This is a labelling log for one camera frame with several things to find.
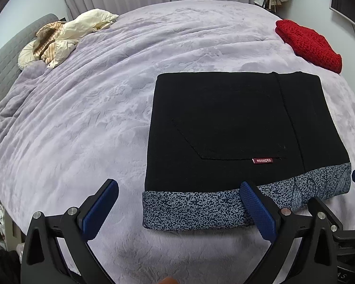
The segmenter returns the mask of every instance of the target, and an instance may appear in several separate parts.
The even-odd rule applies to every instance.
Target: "metal screw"
[[[67,213],[70,216],[73,216],[74,214],[76,214],[78,212],[78,209],[76,207],[71,207],[69,210],[67,210]]]
[[[289,208],[281,208],[281,213],[285,216],[289,216],[291,214],[291,210]]]
[[[41,215],[42,215],[42,212],[36,211],[36,212],[33,214],[33,218],[34,218],[34,219],[38,219]]]
[[[321,220],[325,219],[326,218],[326,215],[320,211],[318,214],[317,214],[318,218],[320,218]]]

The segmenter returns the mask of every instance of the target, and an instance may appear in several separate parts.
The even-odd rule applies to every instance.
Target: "red folded cloth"
[[[327,40],[316,31],[284,19],[276,21],[275,32],[293,48],[298,56],[335,73],[341,72],[341,55],[336,54]]]

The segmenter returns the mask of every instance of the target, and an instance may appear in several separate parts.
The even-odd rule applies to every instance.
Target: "folded clothing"
[[[147,150],[143,226],[247,226],[239,197],[254,182],[278,206],[348,192],[351,164],[319,77],[301,72],[158,76]]]
[[[284,19],[276,21],[275,32],[298,56],[335,73],[341,72],[341,55],[335,53],[327,40],[316,31]]]

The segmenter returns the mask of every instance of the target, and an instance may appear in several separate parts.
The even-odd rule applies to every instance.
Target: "blue speckled fabric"
[[[313,196],[325,200],[347,193],[351,163],[315,169],[305,174],[259,186],[280,207],[293,211]],[[143,226],[164,231],[224,229],[252,225],[239,189],[220,192],[144,191]]]

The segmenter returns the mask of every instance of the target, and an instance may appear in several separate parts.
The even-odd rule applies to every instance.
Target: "red label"
[[[272,158],[253,158],[253,163],[262,164],[262,163],[272,163]]]

